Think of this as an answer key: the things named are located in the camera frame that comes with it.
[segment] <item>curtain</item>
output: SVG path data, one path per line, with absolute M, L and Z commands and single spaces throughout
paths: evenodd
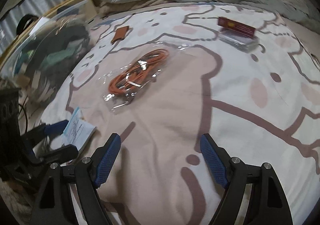
M 65 0 L 23 0 L 7 12 L 0 20 L 0 54 L 16 37 L 16 28 L 20 19 L 28 14 L 41 17 L 45 12 Z

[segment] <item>pink spot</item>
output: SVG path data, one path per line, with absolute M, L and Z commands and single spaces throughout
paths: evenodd
M 290 48 L 294 40 L 288 36 L 279 36 L 276 39 L 276 44 L 279 45 L 281 48 Z
M 186 157 L 186 161 L 188 164 L 191 164 L 191 165 L 198 165 L 200 163 L 200 159 L 196 155 L 188 155 Z
M 268 103 L 267 88 L 261 80 L 254 78 L 250 85 L 250 94 L 253 102 L 259 107 L 264 108 Z
M 199 10 L 199 6 L 198 5 L 188 5 L 188 6 L 181 7 L 181 9 L 185 10 L 185 11 L 197 11 L 197 10 Z
M 92 70 L 84 70 L 83 72 L 80 73 L 80 75 L 77 77 L 77 81 L 78 82 L 82 82 L 85 79 L 87 79 L 87 77 L 90 75 L 90 73 L 92 72 Z
M 275 82 L 281 82 L 281 77 L 279 76 L 279 74 L 276 74 L 275 72 L 271 72 L 270 76 Z
M 301 91 L 313 105 L 320 105 L 320 93 L 318 91 L 304 83 L 301 83 Z
M 256 55 L 254 55 L 254 54 L 251 54 L 251 58 L 252 58 L 255 62 L 258 62 L 258 61 L 259 61 L 258 57 L 257 57 Z
M 173 27 L 173 30 L 176 32 L 185 33 L 185 34 L 194 34 L 197 31 L 196 29 L 193 29 L 188 26 L 183 26 L 183 25 L 175 26 Z
M 148 32 L 147 28 L 142 28 L 138 31 L 138 36 L 142 36 Z

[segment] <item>metal screw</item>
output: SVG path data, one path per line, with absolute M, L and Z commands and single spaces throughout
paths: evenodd
M 266 168 L 266 169 L 271 169 L 272 165 L 269 164 L 269 163 L 264 163 L 263 166 Z
M 50 165 L 50 168 L 51 169 L 56 169 L 58 167 L 58 164 L 57 163 L 52 163 L 51 165 Z
M 84 164 L 87 164 L 91 161 L 91 158 L 90 157 L 85 157 L 85 158 L 82 158 L 81 162 L 83 162 Z
M 232 157 L 231 161 L 234 162 L 235 164 L 240 163 L 240 159 L 238 157 Z

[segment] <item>orange cable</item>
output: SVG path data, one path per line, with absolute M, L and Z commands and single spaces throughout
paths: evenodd
M 168 56 L 169 52 L 165 49 L 156 49 L 143 55 L 133 63 L 128 70 L 122 72 L 110 81 L 109 92 L 111 94 L 121 95 L 138 88 L 138 86 L 131 83 L 143 86 L 145 79 L 149 76 L 152 70 L 154 70 L 158 65 L 164 63 Z

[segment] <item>paper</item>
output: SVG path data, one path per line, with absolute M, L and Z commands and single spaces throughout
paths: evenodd
M 43 26 L 47 21 L 50 21 L 49 18 L 47 17 L 41 17 L 39 19 L 39 21 L 36 23 L 36 25 L 33 27 L 33 29 L 31 30 L 31 32 L 29 33 L 29 35 L 33 35 L 36 31 L 38 31 L 38 29 Z
M 33 89 L 37 89 L 38 88 L 40 76 L 41 76 L 41 72 L 38 71 L 38 70 L 35 70 L 35 73 L 33 74 L 31 88 L 33 88 Z
M 41 101 L 44 101 L 43 98 L 45 97 L 45 95 L 47 94 L 49 88 L 50 88 L 50 81 L 48 79 L 47 80 L 47 83 L 44 87 L 44 90 L 42 92 L 42 94 L 40 95 L 40 97 L 37 99 L 37 102 L 40 103 Z
M 80 155 L 95 130 L 95 126 L 82 119 L 81 110 L 77 107 L 63 131 L 63 143 L 76 146 Z

